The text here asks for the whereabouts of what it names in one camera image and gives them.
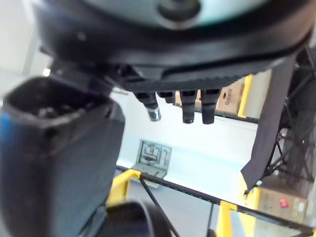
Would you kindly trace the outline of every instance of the yellow bar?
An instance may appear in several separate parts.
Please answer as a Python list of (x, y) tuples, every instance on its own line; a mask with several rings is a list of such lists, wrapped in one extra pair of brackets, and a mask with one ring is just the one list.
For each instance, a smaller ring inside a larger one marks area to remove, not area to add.
[(243, 87), (242, 97), (241, 97), (241, 101), (240, 101), (240, 107), (239, 107), (239, 111), (238, 111), (238, 117), (244, 118), (244, 119), (246, 118), (246, 116), (244, 115), (244, 111), (245, 111), (245, 107), (246, 107), (246, 102), (247, 102), (252, 78), (253, 78), (253, 75), (248, 75), (245, 77), (245, 85)]
[(233, 237), (231, 210), (237, 211), (237, 206), (221, 201), (216, 227), (216, 237)]
[(111, 192), (107, 200), (107, 206), (119, 204), (126, 200), (128, 183), (130, 179), (139, 179), (140, 171), (129, 169), (113, 179)]
[[(253, 188), (253, 190), (251, 190), (250, 193), (247, 195), (247, 207), (253, 210), (257, 210), (259, 205), (259, 197), (260, 189), (258, 189), (257, 187)], [(254, 237), (256, 218), (243, 213), (239, 213), (239, 216), (246, 237)]]

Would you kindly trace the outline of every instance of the textured black surface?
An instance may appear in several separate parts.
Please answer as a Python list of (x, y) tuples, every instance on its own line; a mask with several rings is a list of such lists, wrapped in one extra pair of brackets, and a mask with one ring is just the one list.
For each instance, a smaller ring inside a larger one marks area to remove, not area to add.
[[(14, 237), (75, 237), (110, 191), (124, 129), (118, 104), (48, 78), (7, 95), (0, 114), (0, 208)], [(53, 118), (32, 108), (80, 105)]]

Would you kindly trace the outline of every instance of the yellow metal frame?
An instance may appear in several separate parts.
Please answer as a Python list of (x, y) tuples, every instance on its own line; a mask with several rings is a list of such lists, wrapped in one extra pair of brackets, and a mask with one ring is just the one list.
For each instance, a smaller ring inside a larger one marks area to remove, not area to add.
[(237, 211), (237, 206), (229, 202), (221, 201), (216, 227), (216, 237), (233, 237), (231, 210)]
[(246, 102), (248, 99), (248, 94), (249, 94), (252, 78), (253, 78), (253, 75), (248, 75), (245, 77), (245, 84), (243, 87), (243, 92), (242, 92), (241, 101), (240, 101), (240, 107), (239, 107), (239, 111), (238, 111), (238, 117), (244, 118), (244, 119), (246, 118), (246, 116), (244, 115), (244, 111), (245, 111)]
[(113, 179), (111, 192), (107, 200), (107, 206), (119, 204), (126, 200), (129, 182), (132, 178), (139, 179), (140, 171), (129, 169)]
[[(107, 206), (112, 206), (119, 204), (121, 202), (126, 201), (128, 186), (130, 180), (133, 178), (140, 179), (141, 172), (137, 170), (130, 169), (125, 171), (124, 173), (120, 174), (119, 176), (113, 179), (111, 192), (108, 197)], [(255, 188), (253, 192), (250, 194), (250, 199), (248, 207), (252, 209), (256, 209), (258, 206), (259, 201), (259, 192), (260, 190)], [(221, 201), (220, 203), (220, 210), (218, 215), (218, 222), (216, 227), (216, 237), (233, 237), (233, 229), (231, 224), (231, 211), (237, 211), (237, 206), (235, 204)], [(247, 236), (251, 236), (253, 233), (254, 221), (256, 220), (255, 217), (248, 216), (247, 214), (241, 213), (243, 226)]]

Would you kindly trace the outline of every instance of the white wall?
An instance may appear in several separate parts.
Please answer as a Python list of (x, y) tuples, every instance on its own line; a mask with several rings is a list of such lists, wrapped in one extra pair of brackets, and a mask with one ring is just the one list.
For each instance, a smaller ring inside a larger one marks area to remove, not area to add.
[(131, 168), (141, 139), (172, 147), (165, 180), (188, 188), (239, 202), (240, 170), (249, 161), (256, 124), (216, 118), (203, 125), (201, 114), (193, 124), (182, 123), (182, 111), (159, 100), (160, 122), (150, 122), (143, 105), (133, 94), (113, 95), (126, 118), (118, 165)]
[(21, 72), (33, 34), (21, 0), (0, 1), (0, 29), (0, 67)]
[(124, 107), (128, 133), (238, 164), (250, 159), (257, 124), (215, 117), (214, 124), (205, 125), (200, 113), (196, 113), (193, 124), (184, 124), (181, 108), (160, 98), (161, 121), (151, 122), (143, 104), (132, 93), (116, 99)]

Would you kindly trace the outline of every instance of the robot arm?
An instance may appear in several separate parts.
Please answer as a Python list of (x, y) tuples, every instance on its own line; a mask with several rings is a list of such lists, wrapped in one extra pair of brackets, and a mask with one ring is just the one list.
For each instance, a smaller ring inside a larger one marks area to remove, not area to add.
[(124, 129), (114, 86), (132, 91), (152, 121), (156, 93), (172, 103), (180, 90), (185, 123), (201, 89), (210, 124), (222, 87), (308, 42), (316, 1), (238, 1), (32, 2), (42, 49), (55, 61), (49, 78), (3, 102), (0, 205), (13, 236), (78, 236), (105, 203)]

